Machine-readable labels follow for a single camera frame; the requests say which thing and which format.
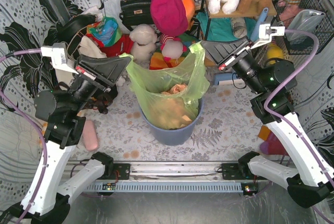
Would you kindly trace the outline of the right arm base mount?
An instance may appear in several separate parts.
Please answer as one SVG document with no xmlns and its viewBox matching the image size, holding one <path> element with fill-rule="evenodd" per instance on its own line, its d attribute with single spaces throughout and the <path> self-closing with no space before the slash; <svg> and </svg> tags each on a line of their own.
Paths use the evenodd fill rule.
<svg viewBox="0 0 334 224">
<path fill-rule="evenodd" d="M 221 170 L 225 180 L 249 180 L 252 178 L 249 169 L 239 163 L 222 163 Z"/>
</svg>

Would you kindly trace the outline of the blue trash bin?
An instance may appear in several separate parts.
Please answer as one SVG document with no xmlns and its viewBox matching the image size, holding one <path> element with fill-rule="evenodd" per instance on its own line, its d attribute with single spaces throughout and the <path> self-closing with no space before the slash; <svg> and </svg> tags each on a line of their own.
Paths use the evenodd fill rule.
<svg viewBox="0 0 334 224">
<path fill-rule="evenodd" d="M 195 128 L 196 123 L 199 120 L 199 117 L 201 116 L 202 112 L 204 110 L 204 98 L 201 98 L 198 100 L 198 115 L 193 120 L 192 123 L 190 123 L 188 126 L 185 126 L 183 128 L 179 129 L 162 129 L 154 126 L 151 124 L 146 116 L 144 115 L 141 108 L 139 108 L 139 111 L 141 113 L 141 116 L 144 118 L 146 123 L 149 125 L 150 133 L 154 136 L 154 138 L 161 144 L 167 145 L 167 146 L 177 146 L 184 144 L 193 133 L 193 130 Z"/>
</svg>

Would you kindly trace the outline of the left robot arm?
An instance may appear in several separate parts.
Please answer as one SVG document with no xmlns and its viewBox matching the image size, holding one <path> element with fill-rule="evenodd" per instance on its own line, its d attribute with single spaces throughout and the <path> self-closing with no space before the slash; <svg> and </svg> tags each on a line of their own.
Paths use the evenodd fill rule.
<svg viewBox="0 0 334 224">
<path fill-rule="evenodd" d="M 116 85 L 132 57 L 92 58 L 80 55 L 75 75 L 66 90 L 44 90 L 34 100 L 35 115 L 47 123 L 40 132 L 42 156 L 31 186 L 24 199 L 1 215 L 1 223 L 16 218 L 17 223 L 62 223 L 74 200 L 95 180 L 118 176 L 113 158 L 97 152 L 68 181 L 62 183 L 65 167 L 76 149 L 86 118 L 79 112 L 96 91 L 107 91 Z"/>
</svg>

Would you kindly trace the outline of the green trash bag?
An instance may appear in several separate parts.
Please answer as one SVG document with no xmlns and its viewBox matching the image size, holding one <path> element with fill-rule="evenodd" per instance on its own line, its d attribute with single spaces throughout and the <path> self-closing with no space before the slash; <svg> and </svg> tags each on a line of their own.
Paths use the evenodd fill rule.
<svg viewBox="0 0 334 224">
<path fill-rule="evenodd" d="M 131 61 L 126 71 L 130 89 L 136 95 L 147 120 L 162 129 L 179 129 L 188 126 L 198 115 L 198 100 L 209 88 L 205 77 L 205 49 L 194 43 L 190 52 L 176 67 L 149 70 Z M 176 84 L 187 88 L 175 95 L 162 95 Z"/>
</svg>

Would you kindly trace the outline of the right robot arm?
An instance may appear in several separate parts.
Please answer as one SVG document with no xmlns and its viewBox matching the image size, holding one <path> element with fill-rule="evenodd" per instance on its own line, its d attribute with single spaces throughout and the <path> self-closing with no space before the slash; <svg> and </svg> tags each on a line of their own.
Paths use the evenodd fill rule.
<svg viewBox="0 0 334 224">
<path fill-rule="evenodd" d="M 270 41 L 253 42 L 243 37 L 232 42 L 200 44 L 219 70 L 232 68 L 256 94 L 250 102 L 253 113 L 278 138 L 295 165 L 288 168 L 251 151 L 238 160 L 241 177 L 270 180 L 286 189 L 299 206 L 309 208 L 333 192 L 333 167 L 316 150 L 288 100 L 288 91 L 297 85 L 293 63 L 280 60 L 261 67 L 252 57 L 252 49 Z"/>
</svg>

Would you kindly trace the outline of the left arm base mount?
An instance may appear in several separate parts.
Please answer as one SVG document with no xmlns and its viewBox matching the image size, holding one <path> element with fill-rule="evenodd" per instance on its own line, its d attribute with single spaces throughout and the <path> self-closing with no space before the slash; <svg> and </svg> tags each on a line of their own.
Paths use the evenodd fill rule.
<svg viewBox="0 0 334 224">
<path fill-rule="evenodd" d="M 130 167 L 130 163 L 115 163 L 112 168 L 106 168 L 99 180 L 128 180 Z"/>
</svg>

